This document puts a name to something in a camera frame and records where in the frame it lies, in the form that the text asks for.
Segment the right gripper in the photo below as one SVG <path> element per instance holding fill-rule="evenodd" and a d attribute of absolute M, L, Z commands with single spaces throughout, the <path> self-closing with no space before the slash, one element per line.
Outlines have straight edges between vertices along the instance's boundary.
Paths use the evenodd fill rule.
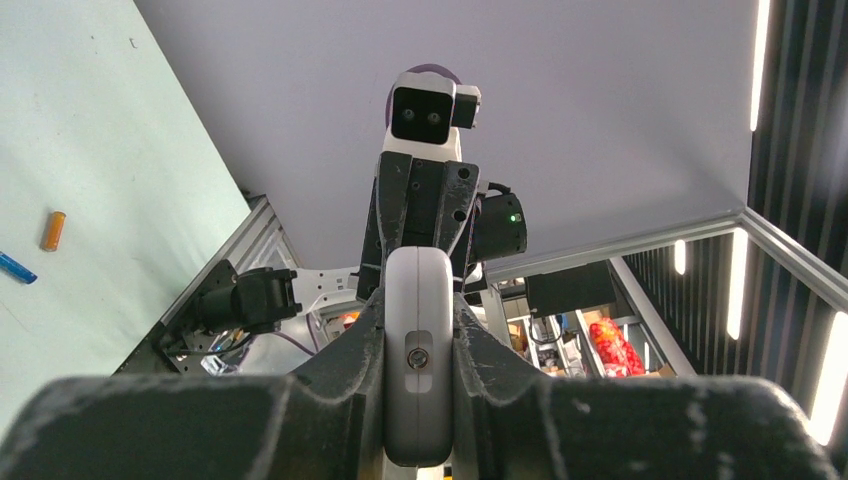
<path fill-rule="evenodd" d="M 471 163 L 382 153 L 370 198 L 357 299 L 369 300 L 384 283 L 388 256 L 405 246 L 433 247 L 446 253 L 453 289 L 463 291 L 479 209 L 479 181 L 480 169 Z"/>

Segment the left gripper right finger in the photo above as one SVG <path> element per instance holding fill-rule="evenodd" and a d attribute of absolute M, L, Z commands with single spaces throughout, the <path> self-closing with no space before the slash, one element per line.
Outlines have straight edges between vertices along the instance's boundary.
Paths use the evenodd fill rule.
<path fill-rule="evenodd" d="M 454 304 L 458 479 L 835 479 L 804 412 L 747 376 L 553 377 Z"/>

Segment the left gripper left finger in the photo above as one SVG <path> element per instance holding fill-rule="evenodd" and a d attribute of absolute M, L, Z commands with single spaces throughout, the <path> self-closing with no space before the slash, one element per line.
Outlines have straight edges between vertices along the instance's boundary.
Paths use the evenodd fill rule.
<path fill-rule="evenodd" d="M 384 295 L 285 375 L 75 377 L 1 444 L 5 479 L 379 479 Z"/>

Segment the white remote control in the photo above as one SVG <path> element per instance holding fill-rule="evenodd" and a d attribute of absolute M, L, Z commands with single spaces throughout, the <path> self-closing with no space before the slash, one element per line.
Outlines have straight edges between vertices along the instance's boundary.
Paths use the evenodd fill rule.
<path fill-rule="evenodd" d="M 453 442 L 453 277 L 447 255 L 401 247 L 385 270 L 384 449 L 394 464 L 433 467 Z"/>

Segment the orange battery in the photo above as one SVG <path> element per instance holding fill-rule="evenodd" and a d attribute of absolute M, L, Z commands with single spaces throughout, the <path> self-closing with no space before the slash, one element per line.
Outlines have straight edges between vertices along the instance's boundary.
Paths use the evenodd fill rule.
<path fill-rule="evenodd" d="M 43 251 L 55 252 L 58 249 L 66 219 L 67 215 L 62 211 L 49 214 L 41 243 Z"/>

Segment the blue battery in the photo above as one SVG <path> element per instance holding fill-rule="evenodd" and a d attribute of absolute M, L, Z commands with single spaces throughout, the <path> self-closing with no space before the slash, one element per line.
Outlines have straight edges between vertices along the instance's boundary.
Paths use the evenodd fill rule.
<path fill-rule="evenodd" d="M 22 284 L 30 285 L 38 279 L 35 273 L 4 252 L 0 254 L 0 264 L 4 273 Z"/>

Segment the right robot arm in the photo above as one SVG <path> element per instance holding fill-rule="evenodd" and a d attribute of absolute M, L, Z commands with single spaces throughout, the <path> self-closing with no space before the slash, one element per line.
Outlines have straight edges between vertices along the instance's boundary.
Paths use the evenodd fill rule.
<path fill-rule="evenodd" d="M 483 182 L 477 166 L 409 154 L 381 154 L 372 190 L 361 262 L 352 271 L 356 297 L 366 302 L 383 288 L 400 297 L 413 286 L 445 278 L 463 290 L 477 265 L 525 252 L 527 228 L 518 197 L 505 185 Z M 202 357 L 241 350 L 284 320 L 306 315 L 330 298 L 324 271 L 261 267 L 234 274 L 194 300 L 190 330 L 231 333 L 220 346 L 192 349 Z"/>

